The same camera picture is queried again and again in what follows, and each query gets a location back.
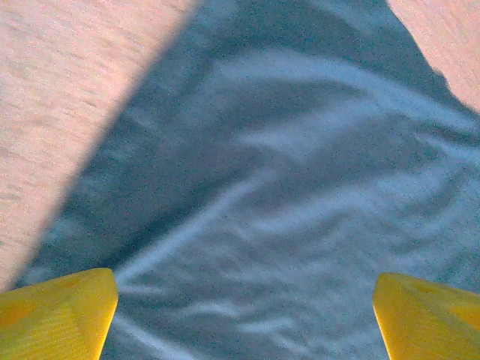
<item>blue-gray cloth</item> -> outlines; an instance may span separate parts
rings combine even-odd
[[[102,359],[387,359],[380,272],[480,293],[480,116],[383,1],[206,2],[17,286],[114,269]]]

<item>yellow plastic tip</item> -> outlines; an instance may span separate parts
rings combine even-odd
[[[118,298],[108,268],[0,294],[0,359],[98,360]]]
[[[479,295],[384,273],[373,309],[391,360],[480,359]]]

